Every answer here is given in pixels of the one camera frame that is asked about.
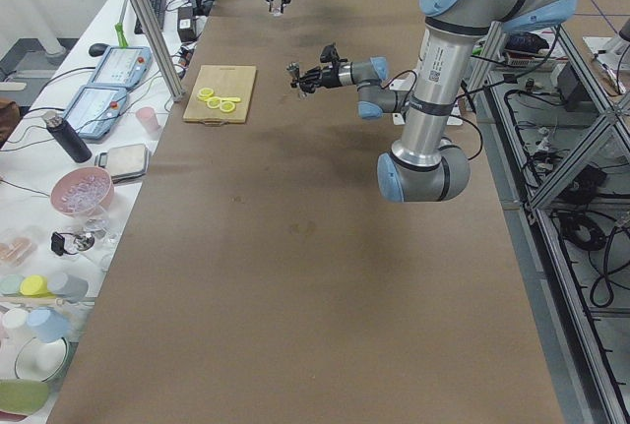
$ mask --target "label on robot arm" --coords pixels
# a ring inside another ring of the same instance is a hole
[[[454,47],[432,44],[429,40],[424,52],[420,78],[436,85],[444,85],[453,73],[453,66],[449,65],[449,62],[453,61],[454,53]]]

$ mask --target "white table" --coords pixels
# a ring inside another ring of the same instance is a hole
[[[117,37],[114,31],[114,24],[118,21],[122,9],[123,0],[107,0],[100,12],[96,15],[91,25],[77,42],[66,60],[59,68],[56,75],[60,75],[68,70],[79,67],[95,66],[98,58],[91,57],[88,49],[93,43],[104,42],[117,45]],[[124,20],[124,32],[129,45],[146,45],[146,37],[135,35],[133,27],[135,24],[135,14],[131,5],[127,7]],[[176,12],[167,12],[164,23],[164,39],[169,52],[174,54],[181,45],[176,32]],[[82,73],[72,73],[63,77],[44,89],[42,94],[32,105],[32,109],[42,106],[66,107],[77,89],[84,85],[91,71]],[[151,68],[145,74],[143,82],[158,75],[158,65],[155,60]],[[158,145],[158,135],[149,135],[134,116],[136,110],[143,106],[151,106],[156,110],[157,120],[160,125],[165,123],[172,101],[170,94],[161,77],[147,82],[130,94],[127,107],[133,104],[129,111],[123,115],[110,134],[98,144],[89,144],[93,155],[103,151],[108,151],[114,147],[131,144],[145,144],[150,151],[154,151]],[[36,124],[43,127],[41,115],[45,111],[36,111],[29,114],[20,123],[9,141],[18,140],[25,130]],[[5,144],[2,151],[18,149],[33,142],[50,139],[47,131],[42,129],[29,129],[26,136],[17,144]],[[94,158],[89,161],[77,164],[55,141],[44,142],[19,151],[0,151],[0,176],[16,185],[31,188],[44,193],[50,193],[54,184],[66,173],[80,167],[90,166],[94,163]],[[115,186],[115,195],[109,208],[114,228],[122,231],[131,213],[134,202],[142,185],[139,181],[120,184]],[[77,255],[58,257],[50,250],[50,236],[53,231],[66,231],[68,227],[76,224],[76,221],[53,209],[48,198],[23,191],[5,183],[0,183],[0,232],[6,228],[22,230],[34,228],[37,235],[34,238],[37,249],[20,266],[14,269],[0,267],[0,277],[8,273],[19,273],[23,276],[31,274],[42,274],[49,276],[55,272],[65,272],[86,279],[90,284],[88,296],[96,297],[100,290],[105,273],[95,263],[104,255],[112,253],[114,247],[94,247],[87,254],[87,257]],[[0,304],[0,307],[11,306]],[[22,347],[22,343],[13,343],[10,339],[2,339],[0,343],[0,379],[15,378],[14,364],[16,356]],[[46,406],[36,414],[22,421],[24,423],[44,423],[55,402],[59,384],[51,387],[52,394]]]

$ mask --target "white plate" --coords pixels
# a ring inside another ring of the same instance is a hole
[[[40,382],[54,378],[68,358],[68,350],[63,338],[50,343],[33,338],[18,354],[16,377]]]

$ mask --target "pink bowl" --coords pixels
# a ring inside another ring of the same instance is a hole
[[[50,203],[62,214],[90,213],[96,206],[107,208],[114,197],[114,184],[106,170],[97,166],[77,168],[63,176],[50,193]]]

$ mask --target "computer mouse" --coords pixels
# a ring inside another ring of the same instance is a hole
[[[108,46],[109,45],[107,45],[106,43],[94,43],[90,46],[88,53],[91,57],[99,57],[100,55],[105,53],[105,50],[107,50]]]

